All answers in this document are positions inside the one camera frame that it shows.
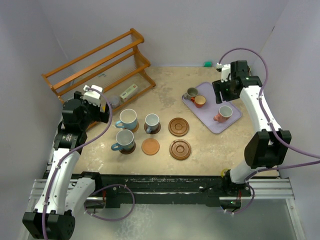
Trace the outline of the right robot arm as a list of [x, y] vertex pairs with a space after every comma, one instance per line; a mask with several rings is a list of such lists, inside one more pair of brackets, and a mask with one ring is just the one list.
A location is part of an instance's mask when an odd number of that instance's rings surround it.
[[240, 184], [256, 171], [273, 169], [283, 163], [288, 151], [285, 144], [291, 142], [292, 135], [274, 119], [263, 93], [263, 84], [258, 76], [250, 75], [247, 61], [218, 63], [216, 69], [221, 73], [221, 79], [212, 83], [216, 103], [241, 99], [254, 129], [254, 135], [244, 149], [244, 160], [228, 171], [230, 179], [222, 183], [223, 192], [233, 196], [240, 190]]

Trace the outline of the large light blue mug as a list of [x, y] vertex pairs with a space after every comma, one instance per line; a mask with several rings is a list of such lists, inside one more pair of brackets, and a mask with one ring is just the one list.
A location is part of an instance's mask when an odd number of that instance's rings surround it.
[[138, 125], [137, 113], [133, 109], [124, 109], [120, 115], [119, 120], [115, 123], [116, 128], [134, 130]]

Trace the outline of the teal patterned mug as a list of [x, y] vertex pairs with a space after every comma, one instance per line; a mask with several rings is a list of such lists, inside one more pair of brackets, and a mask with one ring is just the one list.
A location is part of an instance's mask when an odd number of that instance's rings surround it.
[[111, 146], [111, 150], [120, 151], [122, 149], [129, 150], [133, 147], [135, 139], [131, 130], [123, 129], [116, 134], [116, 143]]

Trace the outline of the light wooden coaster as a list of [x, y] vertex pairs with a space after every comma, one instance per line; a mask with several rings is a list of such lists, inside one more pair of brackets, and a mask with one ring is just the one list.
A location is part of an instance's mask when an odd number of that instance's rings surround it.
[[146, 155], [152, 156], [160, 150], [160, 144], [156, 139], [148, 138], [142, 142], [141, 149]]
[[133, 133], [135, 133], [139, 129], [139, 123], [137, 123], [136, 127], [134, 129], [131, 129]]

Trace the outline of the pink mug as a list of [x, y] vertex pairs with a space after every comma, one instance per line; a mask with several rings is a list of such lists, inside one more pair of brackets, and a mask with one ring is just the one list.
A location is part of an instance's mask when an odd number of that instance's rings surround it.
[[213, 120], [218, 123], [225, 123], [233, 115], [233, 110], [230, 106], [223, 105], [219, 108], [218, 114]]

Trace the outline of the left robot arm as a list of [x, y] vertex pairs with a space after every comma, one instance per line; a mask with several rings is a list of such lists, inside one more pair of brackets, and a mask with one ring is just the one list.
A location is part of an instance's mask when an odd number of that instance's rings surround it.
[[22, 223], [35, 239], [69, 240], [75, 229], [75, 215], [87, 197], [103, 191], [99, 173], [83, 173], [73, 189], [71, 178], [83, 147], [90, 144], [87, 128], [102, 122], [112, 123], [110, 103], [102, 107], [106, 97], [98, 86], [86, 86], [84, 93], [74, 92], [72, 99], [62, 105], [62, 120], [53, 143], [52, 165], [38, 202], [26, 211]]

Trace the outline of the ringed brown coaster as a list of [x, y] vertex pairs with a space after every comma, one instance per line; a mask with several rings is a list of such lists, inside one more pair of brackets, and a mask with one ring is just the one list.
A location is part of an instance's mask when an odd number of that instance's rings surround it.
[[186, 135], [189, 131], [189, 123], [181, 117], [173, 118], [168, 124], [169, 132], [177, 137], [182, 137]]
[[192, 152], [191, 145], [183, 139], [174, 140], [169, 146], [170, 155], [179, 161], [186, 160]]

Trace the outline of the orange cup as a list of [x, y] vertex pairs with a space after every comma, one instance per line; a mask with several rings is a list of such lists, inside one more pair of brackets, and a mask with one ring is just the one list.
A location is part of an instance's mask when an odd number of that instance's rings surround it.
[[197, 108], [202, 108], [206, 104], [206, 98], [203, 95], [197, 95], [190, 99]]

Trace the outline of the dark walnut coaster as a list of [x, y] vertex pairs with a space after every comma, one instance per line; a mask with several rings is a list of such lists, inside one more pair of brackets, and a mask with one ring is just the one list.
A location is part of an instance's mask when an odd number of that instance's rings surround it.
[[150, 126], [146, 122], [144, 123], [144, 130], [147, 134], [154, 135], [157, 134], [161, 130], [161, 124]]
[[134, 142], [133, 143], [133, 147], [131, 149], [121, 149], [120, 152], [124, 155], [128, 155], [128, 154], [131, 154], [135, 151], [136, 149], [136, 143]]

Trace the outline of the small grey green cup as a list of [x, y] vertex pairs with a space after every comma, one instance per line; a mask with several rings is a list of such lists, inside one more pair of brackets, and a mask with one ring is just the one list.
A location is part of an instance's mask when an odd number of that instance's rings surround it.
[[190, 87], [187, 92], [183, 95], [184, 99], [191, 100], [191, 98], [196, 97], [199, 94], [195, 87]]

